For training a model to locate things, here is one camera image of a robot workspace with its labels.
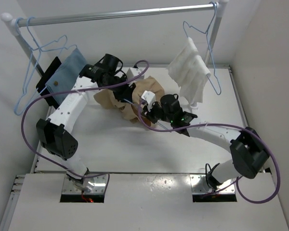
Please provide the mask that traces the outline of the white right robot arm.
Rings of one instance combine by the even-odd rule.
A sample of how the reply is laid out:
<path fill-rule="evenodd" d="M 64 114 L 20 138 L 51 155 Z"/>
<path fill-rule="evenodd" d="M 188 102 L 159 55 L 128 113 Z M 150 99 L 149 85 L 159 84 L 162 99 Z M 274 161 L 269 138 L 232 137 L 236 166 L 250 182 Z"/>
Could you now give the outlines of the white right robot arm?
<path fill-rule="evenodd" d="M 231 159 L 217 163 L 205 174 L 206 188 L 216 190 L 225 181 L 243 176 L 256 177 L 269 158 L 263 144 L 257 139 L 258 134 L 252 128 L 233 129 L 227 126 L 212 126 L 202 121 L 197 115 L 184 111 L 177 94 L 167 94 L 156 101 L 151 91 L 141 96 L 142 116 L 151 123 L 163 121 L 179 134 L 199 138 L 213 143 L 228 151 Z"/>

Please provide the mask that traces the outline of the light blue wire hanger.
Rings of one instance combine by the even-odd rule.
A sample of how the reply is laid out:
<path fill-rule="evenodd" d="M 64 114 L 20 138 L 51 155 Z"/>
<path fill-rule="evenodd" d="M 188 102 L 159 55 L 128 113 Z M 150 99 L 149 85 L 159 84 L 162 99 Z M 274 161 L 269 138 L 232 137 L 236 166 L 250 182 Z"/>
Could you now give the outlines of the light blue wire hanger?
<path fill-rule="evenodd" d="M 137 118 L 139 118 L 138 116 L 138 104 L 135 104 L 129 100 L 126 100 L 126 99 L 123 99 L 123 102 L 124 103 L 129 103 L 131 105 L 131 109 L 133 111 L 133 113 L 137 116 Z M 151 120 L 149 120 L 148 116 L 145 115 L 145 111 L 143 110 L 144 108 L 141 107 L 140 108 L 140 116 L 142 117 L 143 121 L 148 125 L 148 126 L 151 126 L 153 128 L 156 128 L 157 126 L 160 126 L 161 128 L 163 128 L 164 130 L 166 130 L 167 128 L 162 125 L 161 123 L 159 122 L 156 122 L 156 123 L 153 123 Z"/>

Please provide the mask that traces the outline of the beige t shirt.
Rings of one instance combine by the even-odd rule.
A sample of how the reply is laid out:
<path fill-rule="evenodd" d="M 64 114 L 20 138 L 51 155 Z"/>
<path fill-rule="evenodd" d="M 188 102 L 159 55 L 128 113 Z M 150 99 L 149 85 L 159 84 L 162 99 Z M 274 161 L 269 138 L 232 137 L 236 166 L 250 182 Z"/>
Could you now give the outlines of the beige t shirt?
<path fill-rule="evenodd" d="M 106 110 L 120 111 L 125 120 L 137 123 L 142 119 L 146 125 L 154 127 L 154 123 L 149 119 L 144 116 L 139 117 L 138 105 L 145 102 L 151 107 L 154 102 L 160 102 L 164 94 L 164 88 L 155 78 L 149 76 L 120 87 L 101 90 L 94 95 L 94 99 Z"/>

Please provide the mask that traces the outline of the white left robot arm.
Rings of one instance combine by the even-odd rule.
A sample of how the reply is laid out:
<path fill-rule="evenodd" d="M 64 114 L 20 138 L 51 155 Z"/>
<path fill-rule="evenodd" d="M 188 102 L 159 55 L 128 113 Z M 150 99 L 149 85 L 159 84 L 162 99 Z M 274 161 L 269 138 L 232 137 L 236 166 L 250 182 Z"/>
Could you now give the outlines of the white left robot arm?
<path fill-rule="evenodd" d="M 68 94 L 47 119 L 40 119 L 36 124 L 42 147 L 61 159 L 69 179 L 80 187 L 84 185 L 89 170 L 76 154 L 79 143 L 71 132 L 80 113 L 97 93 L 97 88 L 112 85 L 110 91 L 117 100 L 132 100 L 135 84 L 122 83 L 138 76 L 141 70 L 129 68 L 119 77 L 117 74 L 122 71 L 118 68 L 120 62 L 119 58 L 106 54 L 96 64 L 85 65 L 72 88 L 78 92 Z"/>

